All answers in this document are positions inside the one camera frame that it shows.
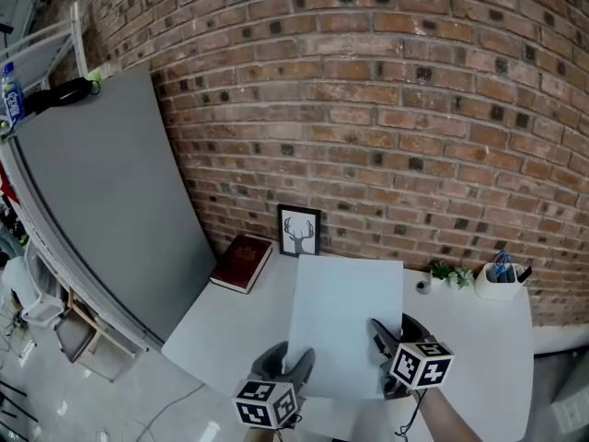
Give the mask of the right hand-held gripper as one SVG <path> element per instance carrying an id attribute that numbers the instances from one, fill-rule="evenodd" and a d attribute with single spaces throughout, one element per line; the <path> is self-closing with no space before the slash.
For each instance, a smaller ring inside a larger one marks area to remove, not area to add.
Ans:
<path id="1" fill-rule="evenodd" d="M 378 352 L 390 358 L 381 365 L 386 400 L 405 398 L 413 391 L 445 384 L 456 356 L 445 343 L 433 342 L 433 335 L 418 320 L 402 314 L 399 344 L 379 320 L 370 319 L 369 323 Z"/>

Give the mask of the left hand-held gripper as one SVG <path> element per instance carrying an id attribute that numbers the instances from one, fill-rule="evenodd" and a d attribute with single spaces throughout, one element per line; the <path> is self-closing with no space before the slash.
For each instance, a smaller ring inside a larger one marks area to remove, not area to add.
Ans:
<path id="1" fill-rule="evenodd" d="M 240 423 L 250 428 L 280 430 L 293 428 L 299 420 L 303 400 L 298 391 L 308 382 L 316 363 L 316 353 L 308 348 L 283 375 L 283 360 L 288 342 L 267 349 L 251 365 L 232 395 Z"/>

